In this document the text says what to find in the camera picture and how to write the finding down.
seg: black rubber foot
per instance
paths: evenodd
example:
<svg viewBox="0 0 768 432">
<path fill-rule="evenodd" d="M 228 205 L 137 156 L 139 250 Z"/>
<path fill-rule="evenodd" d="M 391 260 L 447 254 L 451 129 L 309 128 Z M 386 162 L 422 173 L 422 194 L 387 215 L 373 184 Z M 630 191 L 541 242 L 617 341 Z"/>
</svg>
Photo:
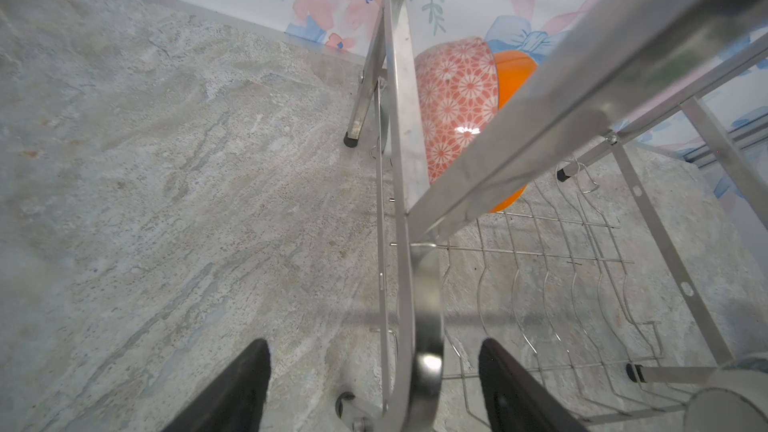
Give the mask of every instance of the black rubber foot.
<svg viewBox="0 0 768 432">
<path fill-rule="evenodd" d="M 645 383 L 645 378 L 643 378 L 643 366 L 642 365 L 632 365 L 627 364 L 627 367 L 624 368 L 627 371 L 627 377 L 629 377 L 629 380 L 632 380 L 633 382 L 637 383 L 638 378 L 634 375 L 634 370 L 637 368 L 638 370 L 638 376 L 640 376 L 640 382 Z"/>
<path fill-rule="evenodd" d="M 571 178 L 571 177 L 565 175 L 565 170 L 563 170 L 562 168 L 558 170 L 558 180 L 560 182 L 565 182 L 569 178 Z"/>
<path fill-rule="evenodd" d="M 351 149 L 354 149 L 355 147 L 357 147 L 357 139 L 350 139 L 350 133 L 347 132 L 344 134 L 344 145 Z"/>
<path fill-rule="evenodd" d="M 341 413 L 344 411 L 344 403 L 342 400 L 352 400 L 355 395 L 352 392 L 342 392 L 339 398 L 336 399 L 336 416 L 341 418 Z"/>
</svg>

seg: wire rack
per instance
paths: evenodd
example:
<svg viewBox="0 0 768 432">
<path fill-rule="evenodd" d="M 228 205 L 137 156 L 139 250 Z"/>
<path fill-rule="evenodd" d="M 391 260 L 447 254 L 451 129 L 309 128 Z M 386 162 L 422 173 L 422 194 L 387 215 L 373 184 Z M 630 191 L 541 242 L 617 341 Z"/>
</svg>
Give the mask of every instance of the wire rack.
<svg viewBox="0 0 768 432">
<path fill-rule="evenodd" d="M 434 430 L 489 427 L 477 373 L 485 337 L 585 425 L 684 409 L 692 388 L 628 378 L 628 364 L 660 366 L 664 344 L 659 321 L 632 314 L 642 300 L 628 293 L 638 271 L 600 209 L 599 187 L 586 169 L 566 183 L 547 174 L 507 210 L 438 245 L 446 366 Z M 394 330 L 390 337 L 396 347 Z"/>
</svg>

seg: screw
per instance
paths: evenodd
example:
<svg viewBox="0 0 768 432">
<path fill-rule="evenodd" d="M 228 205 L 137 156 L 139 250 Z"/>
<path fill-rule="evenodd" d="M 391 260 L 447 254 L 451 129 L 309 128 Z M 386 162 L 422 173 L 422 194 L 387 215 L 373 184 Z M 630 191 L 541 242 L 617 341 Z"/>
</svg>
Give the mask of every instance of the screw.
<svg viewBox="0 0 768 432">
<path fill-rule="evenodd" d="M 608 132 L 606 132 L 603 135 L 603 137 L 605 137 L 605 140 L 607 140 L 608 143 L 611 144 L 612 146 L 615 146 L 619 142 L 619 136 L 616 135 L 616 132 L 614 132 L 613 130 L 609 130 Z"/>
</svg>

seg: metal bar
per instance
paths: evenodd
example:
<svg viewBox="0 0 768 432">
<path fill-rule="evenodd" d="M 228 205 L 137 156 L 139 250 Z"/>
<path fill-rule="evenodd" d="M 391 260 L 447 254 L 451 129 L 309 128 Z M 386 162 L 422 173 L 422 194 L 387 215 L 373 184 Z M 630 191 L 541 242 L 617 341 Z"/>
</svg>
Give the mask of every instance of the metal bar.
<svg viewBox="0 0 768 432">
<path fill-rule="evenodd" d="M 738 129 L 728 132 L 728 137 L 742 152 L 746 152 L 754 146 L 759 146 L 768 139 L 768 113 Z M 704 168 L 711 163 L 717 162 L 712 149 L 706 144 L 688 152 L 684 158 L 686 162 L 690 162 L 698 168 Z"/>
<path fill-rule="evenodd" d="M 630 379 L 635 382 L 634 370 L 638 371 L 640 382 L 644 384 L 658 382 L 660 384 L 705 384 L 715 372 L 716 367 L 648 367 L 635 365 L 631 370 Z"/>
<path fill-rule="evenodd" d="M 655 357 L 642 357 L 635 359 L 635 362 L 639 362 L 642 360 L 655 360 Z M 549 372 L 552 370 L 571 370 L 571 369 L 589 369 L 589 368 L 598 368 L 598 367 L 605 367 L 607 365 L 620 365 L 620 364 L 626 364 L 626 360 L 606 360 L 605 362 L 593 362 L 592 364 L 564 364 L 564 365 L 549 365 L 542 368 L 536 368 L 536 367 L 529 367 L 526 368 L 526 372 Z M 464 375 L 462 374 L 444 374 L 442 376 L 443 380 L 458 380 L 464 377 L 465 379 L 474 379 L 479 378 L 480 374 L 477 372 L 467 372 Z"/>
<path fill-rule="evenodd" d="M 398 261 L 399 346 L 389 407 L 375 430 L 427 430 L 437 414 L 443 368 L 443 322 L 438 252 L 412 241 L 406 214 L 429 187 L 418 108 L 408 11 L 384 0 L 392 136 L 392 182 Z"/>
<path fill-rule="evenodd" d="M 513 217 L 524 217 L 524 218 L 537 218 L 539 220 L 550 220 L 552 222 L 565 222 L 567 224 L 579 224 L 580 226 L 593 226 L 593 227 L 607 227 L 607 228 L 621 228 L 619 226 L 611 226 L 610 224 L 593 224 L 592 222 L 584 222 L 581 220 L 568 220 L 566 218 L 555 218 L 555 217 L 543 217 L 543 216 L 532 216 L 531 214 L 517 214 L 515 212 L 509 212 L 509 211 L 500 211 L 500 212 L 494 212 L 496 214 L 500 214 L 502 216 L 513 216 Z"/>
<path fill-rule="evenodd" d="M 395 245 L 397 246 L 397 242 L 390 242 L 389 245 Z M 623 262 L 625 264 L 634 264 L 631 260 L 625 260 L 622 261 L 620 258 L 605 258 L 605 257 L 577 257 L 576 255 L 560 255 L 560 254 L 552 254 L 550 252 L 547 252 L 544 254 L 543 252 L 526 252 L 526 251 L 520 251 L 520 250 L 507 250 L 504 248 L 477 248 L 477 247 L 466 247 L 462 245 L 443 245 L 438 244 L 436 246 L 437 248 L 440 248 L 442 250 L 463 250 L 463 251 L 469 251 L 469 252 L 491 252 L 491 253 L 497 253 L 497 254 L 520 254 L 520 255 L 534 255 L 536 257 L 555 257 L 555 258 L 573 258 L 575 260 L 585 260 L 585 261 L 600 261 L 600 262 Z"/>
<path fill-rule="evenodd" d="M 445 240 L 766 17 L 768 0 L 601 0 L 421 197 L 411 233 Z"/>
<path fill-rule="evenodd" d="M 725 82 L 738 76 L 745 70 L 754 66 L 768 55 L 768 34 L 755 40 L 744 49 L 729 57 L 724 62 L 715 66 L 695 81 L 680 89 L 672 97 L 666 99 L 653 109 L 649 110 L 622 130 L 616 132 L 619 139 L 628 143 L 653 129 L 664 120 L 672 117 L 679 109 L 680 104 L 694 96 L 705 96 Z M 590 166 L 610 153 L 610 144 L 601 142 L 592 149 L 583 153 L 577 161 L 583 166 Z M 578 164 L 571 163 L 558 170 L 558 179 L 562 182 L 576 175 Z"/>
<path fill-rule="evenodd" d="M 385 56 L 383 14 L 383 7 L 379 7 L 379 15 L 376 18 L 376 24 L 373 27 L 373 37 L 371 38 L 371 43 L 368 46 L 366 64 L 362 68 L 362 80 L 360 80 L 360 85 L 357 87 L 355 107 L 352 109 L 350 124 L 347 127 L 346 134 L 344 135 L 344 144 L 348 147 L 357 146 L 357 141 L 360 138 L 360 131 L 362 130 L 362 123 L 366 119 L 368 106 L 371 103 L 373 90 L 376 87 L 376 83 L 378 82 L 379 75 L 382 71 L 381 67 L 384 63 Z"/>
<path fill-rule="evenodd" d="M 728 137 L 720 120 L 701 100 L 694 97 L 683 102 L 682 107 L 701 138 L 715 151 L 717 161 L 734 181 L 741 195 L 763 223 L 763 227 L 768 228 L 768 186 L 757 175 L 757 170 L 750 165 L 741 150 Z"/>
<path fill-rule="evenodd" d="M 646 143 L 642 142 L 631 142 L 628 144 L 628 146 L 637 147 L 638 149 L 648 150 L 648 152 L 653 152 L 654 154 L 658 154 L 660 156 L 674 158 L 675 160 L 681 160 L 682 162 L 687 162 L 687 160 L 684 157 L 680 157 L 677 155 L 677 152 L 671 151 L 671 150 L 664 150 L 659 147 L 649 146 Z M 569 166 L 578 167 L 578 164 L 576 162 L 572 162 L 568 164 Z"/>
<path fill-rule="evenodd" d="M 376 236 L 378 237 L 379 249 L 379 313 L 381 315 L 381 327 L 379 329 L 379 339 L 381 347 L 381 368 L 382 368 L 382 410 L 386 411 L 389 404 L 389 312 L 387 311 L 386 299 L 386 242 L 384 236 L 384 181 L 383 181 L 383 153 L 382 153 L 382 127 L 381 127 L 381 81 L 378 80 L 376 91 L 373 95 L 373 110 L 376 114 L 376 128 L 379 133 L 379 141 L 376 154 Z"/>
<path fill-rule="evenodd" d="M 624 422 L 625 420 L 630 419 L 647 419 L 668 412 L 681 412 L 682 410 L 685 410 L 685 404 L 667 405 L 665 407 L 644 410 L 632 410 L 631 412 L 625 412 L 623 414 L 593 415 L 592 417 L 580 418 L 579 422 L 584 425 L 612 424 L 614 422 Z"/>
<path fill-rule="evenodd" d="M 613 146 L 611 151 L 616 158 L 616 163 L 621 170 L 621 175 L 624 176 L 624 180 L 627 182 L 629 189 L 632 193 L 635 203 L 638 204 L 640 214 L 645 219 L 645 223 L 648 225 L 650 234 L 653 235 L 656 245 L 661 252 L 661 256 L 664 257 L 664 261 L 667 263 L 667 267 L 672 274 L 672 278 L 677 283 L 677 287 L 680 288 L 680 292 L 683 295 L 685 303 L 688 305 L 691 315 L 694 316 L 696 325 L 699 326 L 701 334 L 704 336 L 704 341 L 710 352 L 715 358 L 718 364 L 724 364 L 725 362 L 734 358 L 728 349 L 723 336 L 720 334 L 720 330 L 717 328 L 715 321 L 710 315 L 710 311 L 706 308 L 704 300 L 696 290 L 694 281 L 691 280 L 690 274 L 683 264 L 683 259 L 680 258 L 680 254 L 677 253 L 677 249 L 672 243 L 672 239 L 667 233 L 667 229 L 664 228 L 664 224 L 661 222 L 656 209 L 648 198 L 648 194 L 640 182 L 638 173 L 632 167 L 632 162 L 629 160 L 627 151 L 624 150 L 624 146 L 621 142 Z"/>
</svg>

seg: stainless steel dish rack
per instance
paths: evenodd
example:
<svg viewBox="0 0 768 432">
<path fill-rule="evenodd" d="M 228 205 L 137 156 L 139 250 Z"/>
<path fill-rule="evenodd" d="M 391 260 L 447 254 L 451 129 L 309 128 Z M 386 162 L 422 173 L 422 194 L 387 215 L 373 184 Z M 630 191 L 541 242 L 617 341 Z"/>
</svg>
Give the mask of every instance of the stainless steel dish rack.
<svg viewBox="0 0 768 432">
<path fill-rule="evenodd" d="M 622 254 L 614 234 L 618 225 L 592 200 L 594 181 L 586 167 L 613 154 L 714 361 L 731 360 L 624 143 L 683 110 L 768 226 L 768 188 L 699 100 L 762 60 L 768 38 L 755 41 L 619 132 L 610 126 L 768 18 L 768 0 L 602 0 L 431 186 L 405 0 L 383 2 L 344 138 L 348 146 L 357 145 L 372 101 L 379 145 L 388 139 L 392 146 L 394 196 L 385 193 L 379 150 L 382 405 L 345 393 L 336 402 L 340 419 L 358 432 L 431 430 L 441 390 L 460 384 L 457 397 L 468 416 L 486 424 L 482 404 L 472 403 L 470 389 L 478 386 L 477 374 L 465 343 L 482 340 L 489 332 L 520 346 L 517 359 L 585 425 L 682 410 L 692 390 L 686 384 L 702 383 L 712 368 L 660 365 L 664 345 L 658 324 L 636 321 L 626 293 L 633 259 L 642 258 Z M 389 138 L 383 123 L 390 124 Z M 599 145 L 559 166 L 599 136 L 604 138 Z M 486 214 L 526 183 L 526 193 L 512 207 Z M 387 206 L 394 207 L 394 241 L 385 234 Z M 546 245 L 555 236 L 564 245 L 560 252 Z M 393 331 L 385 264 L 391 246 L 397 252 L 398 290 L 394 364 L 389 360 Z M 480 273 L 456 272 L 470 266 Z M 497 277 L 498 270 L 505 274 Z M 456 290 L 475 294 L 481 331 L 474 337 L 460 338 L 446 330 L 444 314 L 451 313 L 446 306 L 456 295 L 449 290 L 455 280 L 473 282 Z M 483 312 L 486 301 L 494 300 L 486 293 L 490 282 L 510 287 L 513 320 L 503 328 Z M 608 290 L 608 298 L 600 290 Z M 548 294 L 560 296 L 552 300 Z M 537 322 L 526 319 L 533 306 L 538 307 Z"/>
</svg>

